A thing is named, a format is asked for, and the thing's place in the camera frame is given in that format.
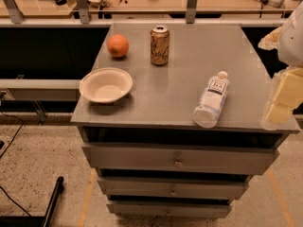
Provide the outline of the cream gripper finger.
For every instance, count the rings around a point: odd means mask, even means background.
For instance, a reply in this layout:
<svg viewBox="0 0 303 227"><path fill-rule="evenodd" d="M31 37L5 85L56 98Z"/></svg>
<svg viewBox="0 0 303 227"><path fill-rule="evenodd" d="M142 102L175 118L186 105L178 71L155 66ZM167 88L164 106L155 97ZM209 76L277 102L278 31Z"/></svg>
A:
<svg viewBox="0 0 303 227"><path fill-rule="evenodd" d="M287 67L271 79L268 99L261 118L262 126L280 126L303 103L303 68Z"/></svg>

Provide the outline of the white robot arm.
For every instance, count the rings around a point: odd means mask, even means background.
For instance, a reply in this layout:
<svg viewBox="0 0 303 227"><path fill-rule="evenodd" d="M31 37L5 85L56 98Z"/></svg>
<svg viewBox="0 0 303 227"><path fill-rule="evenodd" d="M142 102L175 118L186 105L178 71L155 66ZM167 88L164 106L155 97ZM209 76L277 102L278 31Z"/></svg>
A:
<svg viewBox="0 0 303 227"><path fill-rule="evenodd" d="M262 127L269 131L286 123L294 109L303 103L303 3L276 31L278 59L288 67L275 73L271 79L261 119Z"/></svg>

